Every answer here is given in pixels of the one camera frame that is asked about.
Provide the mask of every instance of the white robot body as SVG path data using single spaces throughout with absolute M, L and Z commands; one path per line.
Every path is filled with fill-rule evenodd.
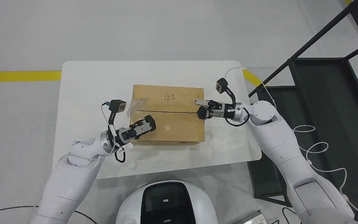
M 121 205 L 116 224 L 218 224 L 213 203 L 200 188 L 183 180 L 147 184 Z

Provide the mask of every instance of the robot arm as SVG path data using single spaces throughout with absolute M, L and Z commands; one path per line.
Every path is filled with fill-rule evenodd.
M 111 105 L 117 105 L 118 108 L 113 109 Z M 114 130 L 111 125 L 115 114 L 124 109 L 125 102 L 111 101 L 109 129 L 97 138 L 72 143 L 68 154 L 61 157 L 53 169 L 41 197 L 39 209 L 32 214 L 29 224 L 66 224 L 90 191 L 103 158 L 117 152 L 131 139 L 138 139 L 156 129 L 154 119 L 148 115 L 143 120 L 131 124 L 129 128 Z
M 354 213 L 345 195 L 312 169 L 310 161 L 299 149 L 294 132 L 274 106 L 267 101 L 253 105 L 237 103 L 227 85 L 222 78 L 216 89 L 219 93 L 228 93 L 232 104 L 196 100 L 201 106 L 198 117 L 204 120 L 220 117 L 241 122 L 235 126 L 247 123 L 260 149 L 275 163 L 285 179 L 288 198 L 303 224 L 354 222 Z

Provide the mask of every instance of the white table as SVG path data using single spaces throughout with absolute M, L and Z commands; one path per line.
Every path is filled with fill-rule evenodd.
M 205 99 L 230 102 L 228 95 L 218 94 L 215 84 L 228 69 L 237 66 L 240 66 L 240 63 L 235 61 L 64 63 L 53 166 L 68 152 L 75 139 L 98 137 L 101 131 L 107 129 L 100 110 L 101 104 L 104 101 L 121 99 L 129 105 L 134 84 L 202 87 Z M 237 101 L 249 104 L 242 71 L 231 70 L 227 80 Z M 116 128 L 129 125 L 126 111 L 116 116 Z M 105 109 L 105 112 L 108 117 L 109 110 Z M 114 156 L 106 158 L 98 179 L 232 164 L 261 158 L 261 150 L 247 126 L 232 127 L 219 118 L 205 122 L 205 142 L 194 146 L 128 144 L 125 149 L 126 162 L 121 164 Z

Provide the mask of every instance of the gray floor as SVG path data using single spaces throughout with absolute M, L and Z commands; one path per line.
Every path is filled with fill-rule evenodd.
M 68 60 L 238 60 L 265 78 L 343 7 L 339 0 L 5 1 L 0 71 L 57 70 Z M 347 55 L 357 37 L 347 18 L 304 56 Z M 357 59 L 351 63 L 357 68 Z M 288 70 L 271 82 L 292 84 Z M 0 83 L 0 208 L 40 199 L 51 171 L 59 86 L 59 81 Z M 99 223 L 114 223 L 133 190 L 169 178 L 203 188 L 219 223 L 258 209 L 266 219 L 285 223 L 280 206 L 252 199 L 245 163 L 96 180 L 78 210 Z M 4 211 L 0 220 L 25 223 L 30 213 Z M 293 215 L 290 220 L 299 223 Z M 89 222 L 75 214 L 69 223 Z

